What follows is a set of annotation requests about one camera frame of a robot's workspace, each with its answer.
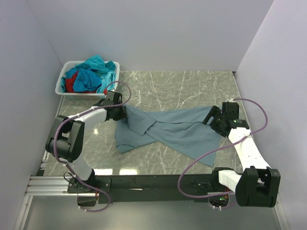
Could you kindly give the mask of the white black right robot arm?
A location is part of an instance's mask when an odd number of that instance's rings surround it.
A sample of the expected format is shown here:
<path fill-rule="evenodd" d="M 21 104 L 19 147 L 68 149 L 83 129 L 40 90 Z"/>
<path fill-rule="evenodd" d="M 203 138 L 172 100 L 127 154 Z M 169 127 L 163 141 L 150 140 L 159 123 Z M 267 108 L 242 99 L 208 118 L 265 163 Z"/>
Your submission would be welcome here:
<path fill-rule="evenodd" d="M 213 106 L 203 123 L 230 140 L 243 169 L 238 174 L 231 169 L 215 168 L 210 180 L 212 189 L 222 191 L 227 187 L 235 193 L 241 207 L 274 207 L 281 175 L 263 159 L 247 121 L 239 119 L 238 103 L 224 102 L 222 108 Z"/>

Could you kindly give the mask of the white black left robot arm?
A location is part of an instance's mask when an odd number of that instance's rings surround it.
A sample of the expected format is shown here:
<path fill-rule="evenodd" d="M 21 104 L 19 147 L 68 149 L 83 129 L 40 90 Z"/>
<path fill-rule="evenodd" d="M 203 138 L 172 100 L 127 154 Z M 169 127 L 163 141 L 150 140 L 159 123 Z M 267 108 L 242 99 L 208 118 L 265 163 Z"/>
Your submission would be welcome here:
<path fill-rule="evenodd" d="M 122 94 L 107 91 L 104 99 L 90 109 L 72 116 L 55 118 L 45 149 L 69 170 L 77 185 L 86 193 L 97 190 L 94 170 L 82 157 L 83 138 L 87 129 L 126 117 Z"/>

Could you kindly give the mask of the grey-blue t shirt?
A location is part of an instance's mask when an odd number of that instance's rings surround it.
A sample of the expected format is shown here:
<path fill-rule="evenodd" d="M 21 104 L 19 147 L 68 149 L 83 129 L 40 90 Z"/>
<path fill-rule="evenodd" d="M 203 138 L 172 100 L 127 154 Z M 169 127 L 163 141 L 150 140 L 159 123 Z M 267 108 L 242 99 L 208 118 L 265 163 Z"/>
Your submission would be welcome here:
<path fill-rule="evenodd" d="M 218 148 L 220 135 L 203 124 L 210 107 L 170 111 L 142 111 L 126 105 L 127 117 L 117 121 L 116 148 L 125 153 L 154 142 L 196 159 Z"/>

